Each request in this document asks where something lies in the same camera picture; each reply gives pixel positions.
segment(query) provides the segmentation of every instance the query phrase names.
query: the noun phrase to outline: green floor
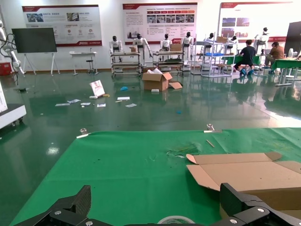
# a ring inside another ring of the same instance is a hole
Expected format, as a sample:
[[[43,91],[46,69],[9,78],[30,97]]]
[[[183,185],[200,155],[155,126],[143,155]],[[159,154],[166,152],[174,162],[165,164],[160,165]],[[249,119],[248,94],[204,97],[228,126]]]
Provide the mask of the green floor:
[[[89,83],[98,79],[111,97],[89,99]],[[301,83],[276,88],[277,78],[267,75],[240,81],[235,76],[208,80],[187,74],[174,80],[183,89],[152,94],[135,76],[112,81],[110,73],[27,75],[19,79],[27,93],[20,94],[10,78],[1,78],[7,102],[24,103],[27,110],[23,125],[0,130],[1,225],[11,222],[81,128],[92,132],[194,130],[206,129],[208,123],[215,129],[301,126]],[[129,90],[120,91],[123,86]],[[117,97],[131,99],[115,103]],[[73,99],[92,104],[55,107]],[[105,108],[96,107],[103,103]],[[131,103],[137,106],[125,107]]]

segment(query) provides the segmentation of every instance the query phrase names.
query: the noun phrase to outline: display poster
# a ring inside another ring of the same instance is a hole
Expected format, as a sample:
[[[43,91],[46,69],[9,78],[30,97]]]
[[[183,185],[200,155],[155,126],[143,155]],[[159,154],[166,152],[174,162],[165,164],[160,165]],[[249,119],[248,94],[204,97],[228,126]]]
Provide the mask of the display poster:
[[[187,32],[196,35],[198,4],[144,3],[123,4],[126,44],[132,44],[140,33],[149,44],[159,44],[167,33],[173,43],[180,43]]]
[[[98,5],[22,6],[26,27],[52,27],[63,46],[101,46]]]
[[[274,16],[291,7],[292,2],[223,2],[221,3],[219,36],[236,35],[239,42],[255,39],[267,27],[269,42],[284,42],[291,22],[288,16]]]

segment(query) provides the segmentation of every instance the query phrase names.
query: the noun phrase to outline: open cardboard box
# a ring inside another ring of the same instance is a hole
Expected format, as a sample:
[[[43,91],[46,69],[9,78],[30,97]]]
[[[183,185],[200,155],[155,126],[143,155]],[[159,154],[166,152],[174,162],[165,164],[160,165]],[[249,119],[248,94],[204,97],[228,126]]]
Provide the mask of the open cardboard box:
[[[216,191],[221,183],[258,196],[271,208],[301,219],[301,163],[278,161],[277,152],[187,155],[188,170],[203,186]],[[227,217],[220,209],[221,216]]]

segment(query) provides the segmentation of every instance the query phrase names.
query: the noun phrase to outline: seated person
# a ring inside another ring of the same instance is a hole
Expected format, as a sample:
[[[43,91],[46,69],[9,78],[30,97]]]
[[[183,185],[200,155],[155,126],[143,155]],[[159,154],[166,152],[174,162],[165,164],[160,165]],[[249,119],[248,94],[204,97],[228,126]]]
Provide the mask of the seated person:
[[[239,76],[246,75],[245,69],[239,69],[239,66],[241,65],[249,65],[251,67],[251,70],[249,71],[248,75],[252,75],[254,72],[254,65],[253,65],[253,56],[256,55],[256,49],[251,46],[252,45],[252,40],[247,40],[246,41],[246,47],[244,47],[240,54],[238,56],[243,55],[242,61],[237,62],[234,65],[234,68],[240,72]]]
[[[269,54],[265,57],[264,64],[269,66],[269,62],[272,64],[275,62],[275,60],[284,59],[284,48],[279,45],[279,42],[275,41],[272,44],[272,49]]]

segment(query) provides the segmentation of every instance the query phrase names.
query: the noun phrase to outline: green table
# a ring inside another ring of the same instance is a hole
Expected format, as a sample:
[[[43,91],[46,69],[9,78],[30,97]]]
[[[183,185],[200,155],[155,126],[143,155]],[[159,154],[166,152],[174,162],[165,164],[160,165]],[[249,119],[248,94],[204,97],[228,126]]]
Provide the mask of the green table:
[[[243,60],[242,56],[235,56],[235,62],[233,62],[233,58],[234,58],[233,56],[231,56],[231,57],[223,56],[222,60],[227,60],[226,64],[228,64],[228,65],[233,65],[233,64],[236,64],[239,61]],[[255,64],[255,65],[259,65],[260,64],[260,56],[254,56],[253,57],[253,64]]]
[[[301,60],[276,60],[271,68],[273,70],[277,69],[277,68],[296,68],[299,67],[301,68]]]
[[[220,219],[219,193],[199,186],[178,154],[278,151],[281,160],[301,161],[300,136],[300,128],[96,132],[71,144],[13,224],[91,185],[90,218],[121,226],[180,215],[208,225]]]

